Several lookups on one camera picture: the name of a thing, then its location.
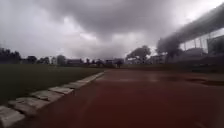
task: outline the running track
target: running track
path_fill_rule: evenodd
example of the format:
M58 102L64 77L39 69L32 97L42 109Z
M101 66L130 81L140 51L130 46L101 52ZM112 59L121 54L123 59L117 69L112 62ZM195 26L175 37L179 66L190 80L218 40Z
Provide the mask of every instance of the running track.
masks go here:
M224 89L201 74L110 70L40 111L26 128L223 128Z

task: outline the green grass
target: green grass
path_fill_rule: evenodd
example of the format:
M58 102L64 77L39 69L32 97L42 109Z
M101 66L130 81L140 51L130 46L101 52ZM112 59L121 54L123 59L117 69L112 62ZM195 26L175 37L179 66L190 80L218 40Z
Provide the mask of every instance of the green grass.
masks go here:
M0 104L30 92L60 86L103 71L94 68L0 64Z

